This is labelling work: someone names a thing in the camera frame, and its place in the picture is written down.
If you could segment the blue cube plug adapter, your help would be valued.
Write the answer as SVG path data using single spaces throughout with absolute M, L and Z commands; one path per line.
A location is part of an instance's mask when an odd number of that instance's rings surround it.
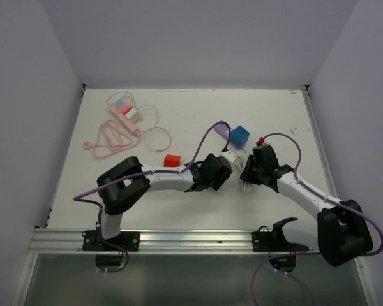
M 231 131 L 230 143 L 235 149 L 242 150 L 246 145 L 246 142 L 248 141 L 249 137 L 250 132 L 241 125 L 239 125 Z

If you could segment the red cube socket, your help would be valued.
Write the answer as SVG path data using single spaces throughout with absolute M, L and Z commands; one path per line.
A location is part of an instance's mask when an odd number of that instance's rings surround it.
M 167 154 L 163 160 L 163 166 L 166 168 L 175 168 L 181 166 L 181 156 Z

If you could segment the purple power strip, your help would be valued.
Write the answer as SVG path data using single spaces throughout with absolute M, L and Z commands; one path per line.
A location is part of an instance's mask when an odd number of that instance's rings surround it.
M 226 124 L 218 124 L 214 127 L 215 132 L 220 135 L 224 140 L 232 141 L 232 127 L 228 128 Z

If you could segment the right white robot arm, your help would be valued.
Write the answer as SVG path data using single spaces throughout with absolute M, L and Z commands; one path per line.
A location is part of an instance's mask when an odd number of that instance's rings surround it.
M 312 248 L 331 266 L 340 266 L 373 249 L 373 240 L 361 207 L 354 200 L 342 201 L 320 190 L 303 187 L 303 180 L 289 165 L 280 165 L 269 144 L 257 143 L 249 155 L 241 180 L 263 185 L 298 204 L 312 217 L 299 222 L 287 217 L 273 224 L 269 233 L 252 233 L 253 243 L 262 243 L 264 251 L 302 251 Z

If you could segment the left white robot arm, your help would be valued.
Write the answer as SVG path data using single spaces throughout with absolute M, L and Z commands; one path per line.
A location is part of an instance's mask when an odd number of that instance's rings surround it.
M 115 249 L 120 242 L 123 214 L 151 191 L 201 192 L 215 191 L 231 176 L 237 157 L 230 151 L 219 156 L 209 154 L 205 160 L 179 167 L 154 167 L 141 164 L 137 157 L 129 157 L 100 175 L 97 188 L 74 198 L 84 200 L 98 193 L 101 215 L 97 242 L 105 250 Z

